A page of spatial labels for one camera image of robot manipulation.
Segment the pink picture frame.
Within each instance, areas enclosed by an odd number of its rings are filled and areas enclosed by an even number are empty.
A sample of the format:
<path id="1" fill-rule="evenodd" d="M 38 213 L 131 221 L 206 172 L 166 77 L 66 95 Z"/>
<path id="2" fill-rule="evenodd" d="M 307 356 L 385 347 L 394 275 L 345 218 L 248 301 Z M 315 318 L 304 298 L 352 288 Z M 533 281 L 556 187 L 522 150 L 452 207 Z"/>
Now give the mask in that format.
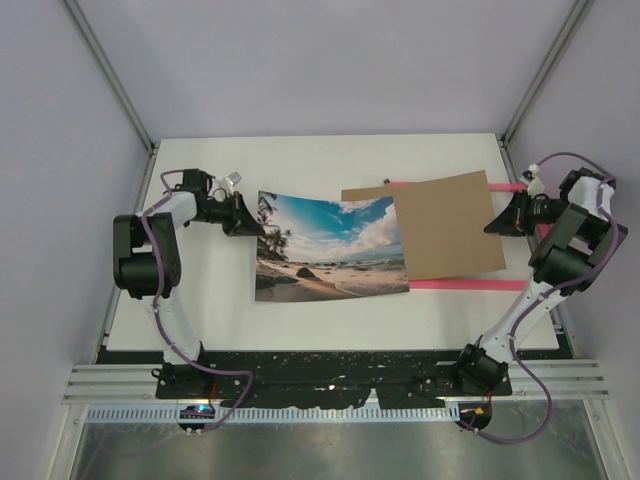
<path id="1" fill-rule="evenodd" d="M 427 233 L 426 223 L 416 215 L 410 217 L 418 223 L 411 227 L 404 218 L 398 220 L 398 230 L 402 239 L 402 249 L 406 260 L 406 272 L 411 290 L 465 290 L 465 291 L 521 291 L 527 283 L 529 267 L 527 262 L 531 255 L 530 247 L 525 244 L 524 237 L 502 237 L 506 248 L 506 273 L 478 274 L 475 276 L 458 276 L 435 278 L 433 275 L 423 277 L 430 272 L 428 266 L 429 252 L 422 252 L 420 233 Z"/>

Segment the brown frame backing board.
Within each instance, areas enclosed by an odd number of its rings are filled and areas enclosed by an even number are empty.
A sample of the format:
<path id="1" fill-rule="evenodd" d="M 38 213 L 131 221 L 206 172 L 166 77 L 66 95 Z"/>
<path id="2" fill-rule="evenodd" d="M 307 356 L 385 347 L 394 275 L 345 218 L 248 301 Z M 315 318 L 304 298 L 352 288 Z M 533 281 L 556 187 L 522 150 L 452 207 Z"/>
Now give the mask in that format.
<path id="1" fill-rule="evenodd" d="M 486 173 L 349 189 L 341 200 L 392 197 L 411 281 L 504 270 L 501 239 L 484 227 L 495 218 Z"/>

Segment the beach photo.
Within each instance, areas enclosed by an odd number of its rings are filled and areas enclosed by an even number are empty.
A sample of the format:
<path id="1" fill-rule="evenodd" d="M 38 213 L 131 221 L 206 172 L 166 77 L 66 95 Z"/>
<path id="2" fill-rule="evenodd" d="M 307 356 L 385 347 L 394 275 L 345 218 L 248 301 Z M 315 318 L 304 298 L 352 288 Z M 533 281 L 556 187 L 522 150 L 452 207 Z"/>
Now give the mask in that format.
<path id="1" fill-rule="evenodd" d="M 261 191 L 255 300 L 314 302 L 407 293 L 391 197 L 333 202 Z"/>

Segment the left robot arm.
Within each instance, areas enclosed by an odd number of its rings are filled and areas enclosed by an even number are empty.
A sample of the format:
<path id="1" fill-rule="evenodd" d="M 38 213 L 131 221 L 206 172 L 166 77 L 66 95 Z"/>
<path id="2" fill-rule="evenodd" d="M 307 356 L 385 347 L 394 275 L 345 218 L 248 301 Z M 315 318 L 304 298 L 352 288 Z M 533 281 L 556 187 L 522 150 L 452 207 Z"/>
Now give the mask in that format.
<path id="1" fill-rule="evenodd" d="M 162 173 L 160 180 L 163 192 L 157 202 L 114 218 L 112 242 L 115 285 L 142 306 L 163 344 L 162 364 L 152 371 L 158 392 L 201 398 L 222 376 L 243 377 L 249 390 L 251 372 L 206 363 L 203 342 L 180 298 L 177 233 L 192 223 L 219 225 L 228 237 L 258 237 L 264 229 L 236 190 L 241 181 L 237 172 L 218 178 L 197 168 L 177 169 Z"/>

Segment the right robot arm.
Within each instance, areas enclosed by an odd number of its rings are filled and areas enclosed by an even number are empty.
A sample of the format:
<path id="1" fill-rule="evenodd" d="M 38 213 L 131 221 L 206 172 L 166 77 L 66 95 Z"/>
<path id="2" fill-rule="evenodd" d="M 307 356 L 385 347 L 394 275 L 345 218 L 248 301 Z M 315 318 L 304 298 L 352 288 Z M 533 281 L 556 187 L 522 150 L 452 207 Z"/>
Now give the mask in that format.
<path id="1" fill-rule="evenodd" d="M 628 234 L 611 212 L 616 180 L 587 168 L 572 170 L 559 196 L 543 192 L 532 166 L 527 188 L 515 192 L 505 209 L 484 227 L 506 237 L 548 233 L 533 251 L 531 277 L 502 318 L 462 350 L 452 367 L 454 386 L 465 394 L 493 391 L 507 377 L 522 341 L 540 319 L 569 296 L 588 289 Z"/>

